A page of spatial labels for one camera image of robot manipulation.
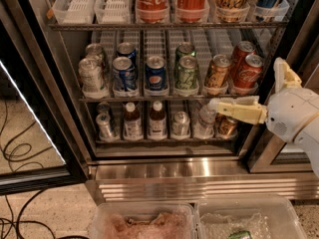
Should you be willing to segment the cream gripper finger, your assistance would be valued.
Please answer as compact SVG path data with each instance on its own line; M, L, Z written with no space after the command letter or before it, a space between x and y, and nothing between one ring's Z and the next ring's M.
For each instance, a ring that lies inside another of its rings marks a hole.
M265 123L267 107L259 103L259 96L213 98L208 106L219 114L250 124Z
M276 58L274 62L274 76L275 76L275 92L288 88L300 88L301 79L299 76L290 68L288 63L282 58Z

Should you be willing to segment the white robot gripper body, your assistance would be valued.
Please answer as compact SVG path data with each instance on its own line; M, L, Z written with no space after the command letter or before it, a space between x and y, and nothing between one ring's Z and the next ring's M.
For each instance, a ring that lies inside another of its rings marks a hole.
M270 97L268 129L285 142L319 137L319 95L304 88L287 88Z

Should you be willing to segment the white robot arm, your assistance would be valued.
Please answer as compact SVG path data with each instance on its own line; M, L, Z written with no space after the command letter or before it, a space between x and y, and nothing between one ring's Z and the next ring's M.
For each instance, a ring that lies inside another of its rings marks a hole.
M287 62L274 62L275 93L266 106L257 96L214 98L208 107L243 122L265 123L285 142L293 142L308 155L313 172L319 176L319 95L301 86L301 79Z

